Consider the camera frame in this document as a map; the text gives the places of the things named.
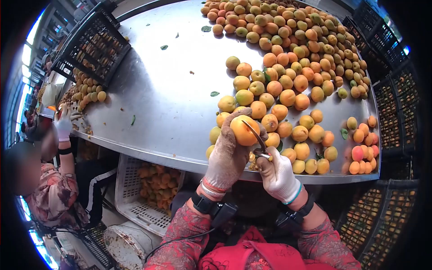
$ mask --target pink glove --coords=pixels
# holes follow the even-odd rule
[[[289,158],[281,156],[273,146],[267,150],[273,156],[272,162],[262,157],[257,159],[264,189],[283,204],[289,204],[300,193],[302,184],[295,178]]]
[[[249,152],[252,150],[252,146],[238,144],[234,132],[229,127],[231,121],[242,114],[251,116],[252,109],[244,108],[236,111],[230,114],[222,124],[221,134],[210,155],[209,168],[203,178],[203,189],[210,196],[223,197],[225,191],[238,180],[249,161]],[[260,137],[266,141],[268,139],[266,129],[261,123],[258,125]]]

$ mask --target white knit glove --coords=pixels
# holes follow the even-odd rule
[[[58,113],[54,115],[54,126],[57,129],[58,141],[67,142],[72,131],[72,121],[82,117],[82,115],[79,112],[72,113],[72,110],[66,104],[62,104],[60,107],[60,118]]]
[[[273,156],[272,162],[262,157],[257,159],[264,189],[283,204],[289,204],[300,193],[302,184],[294,177],[291,161],[287,157],[281,156],[273,146],[267,150]]]

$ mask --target black cable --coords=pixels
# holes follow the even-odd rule
[[[216,228],[213,228],[213,229],[209,230],[208,232],[203,232],[203,233],[200,233],[200,234],[198,234],[198,235],[192,235],[192,236],[183,237],[183,238],[179,238],[179,239],[173,239],[173,240],[171,240],[171,241],[168,241],[168,242],[165,242],[165,243],[163,243],[163,244],[160,244],[159,246],[155,247],[154,249],[152,249],[152,251],[150,251],[150,252],[147,254],[146,258],[144,259],[144,263],[146,264],[146,263],[147,263],[147,259],[149,258],[149,256],[150,256],[151,254],[153,254],[153,252],[155,252],[157,249],[159,249],[160,247],[162,247],[163,245],[169,244],[169,243],[171,243],[171,242],[173,242],[173,241],[180,241],[180,240],[185,240],[185,239],[190,239],[190,238],[194,238],[194,237],[203,236],[203,235],[206,235],[206,234],[208,234],[208,233],[211,233],[211,232],[214,231],[215,229],[216,229]]]

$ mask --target hand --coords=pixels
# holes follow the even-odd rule
[[[73,113],[69,106],[66,104],[60,105],[61,116],[58,117],[58,113],[54,115],[54,126],[57,129],[58,141],[67,142],[69,141],[69,135],[72,131],[72,121],[81,118],[80,113]]]
[[[281,156],[273,146],[267,150],[273,156],[272,162],[263,157],[257,159],[264,189],[282,203],[289,204],[300,193],[302,184],[294,177],[291,161],[287,157]]]
[[[235,140],[234,132],[229,127],[231,121],[239,115],[252,115],[251,108],[244,108],[230,114],[222,124],[222,130],[210,155],[209,168],[203,178],[205,187],[216,193],[224,193],[240,177],[249,161],[251,146],[242,146]],[[260,137],[266,141],[266,129],[258,123]]]

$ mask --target bracelet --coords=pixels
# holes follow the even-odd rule
[[[66,149],[59,149],[58,150],[58,154],[59,155],[67,155],[67,154],[70,154],[70,153],[72,153],[72,148],[71,147],[66,148]]]
[[[203,188],[203,190],[204,190],[205,193],[207,193],[208,195],[212,196],[215,199],[222,199],[223,196],[225,196],[225,194],[226,194],[226,193],[217,193],[217,192],[211,191],[206,186],[204,186],[202,179],[200,181],[200,185]]]

